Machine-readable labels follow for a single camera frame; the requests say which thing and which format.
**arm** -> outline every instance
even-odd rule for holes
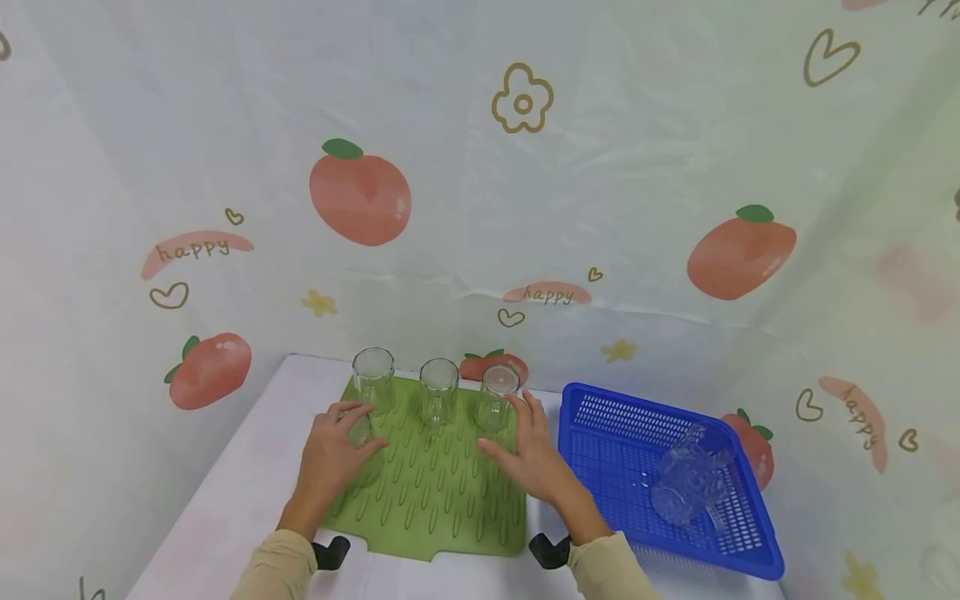
[[[626,538],[611,531],[593,496],[550,443],[543,405],[529,392],[523,398],[510,397],[516,409],[516,454],[489,440],[480,440],[480,449],[560,514],[572,541],[570,569],[586,600],[660,600]]]
[[[276,531],[253,551],[230,600],[303,600],[317,558],[310,541],[317,536],[327,507],[356,477],[360,467],[388,442],[378,438],[362,447],[350,443],[350,428],[373,410],[359,402],[337,402],[318,415],[303,448],[300,476],[283,508]]]

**white tablecloth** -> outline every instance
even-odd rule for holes
[[[313,416],[336,401],[350,376],[346,362],[288,356],[230,440],[129,600],[221,600],[229,597],[251,551],[276,527],[293,489]],[[416,378],[413,373],[397,376]],[[561,398],[537,393],[556,435]],[[566,535],[552,509],[527,503],[528,539]],[[321,531],[320,543],[333,539]],[[323,600],[517,600],[579,598],[569,569],[544,571],[528,551],[513,559],[441,553],[432,563],[372,554],[361,538],[336,572],[314,576],[310,598]],[[782,600],[771,582],[686,563],[641,560],[667,600]]]

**glass cup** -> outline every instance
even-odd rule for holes
[[[714,528],[723,520],[715,504],[723,499],[724,468],[733,460],[733,440],[713,423],[695,423],[660,459],[660,480],[650,490],[654,510],[663,520],[688,526],[707,510]]]
[[[354,356],[353,387],[358,400],[389,412],[394,407],[394,356],[383,348],[367,348]]]
[[[355,448],[362,448],[373,440],[376,434],[373,431],[373,420],[370,418],[370,415],[361,417],[360,420],[350,428],[347,437]],[[357,478],[354,480],[354,483],[361,488],[366,488],[369,484],[376,481],[376,478],[380,476],[380,472],[383,470],[383,457],[383,452],[374,454],[370,460],[360,468],[360,472],[357,473]]]
[[[434,358],[420,368],[420,417],[432,432],[453,421],[460,370],[445,358]]]
[[[509,365],[492,365],[483,372],[480,398],[476,406],[476,423],[486,436],[493,436],[507,424],[510,394],[520,389],[520,376]]]

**blue basket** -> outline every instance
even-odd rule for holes
[[[717,505],[726,529],[716,535],[706,512],[685,528],[666,522],[650,502],[660,478],[660,457],[695,422],[722,426],[736,448],[726,469],[730,493]],[[613,530],[631,543],[674,552],[761,579],[777,581],[784,564],[773,523],[760,497],[750,463],[724,422],[617,392],[571,383],[560,411],[560,453],[590,490]]]

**left hand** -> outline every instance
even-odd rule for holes
[[[290,529],[312,540],[326,508],[356,478],[370,458],[390,445],[385,438],[354,447],[348,434],[353,425],[373,412],[360,402],[337,402],[313,419],[303,447],[300,475],[277,529]]]

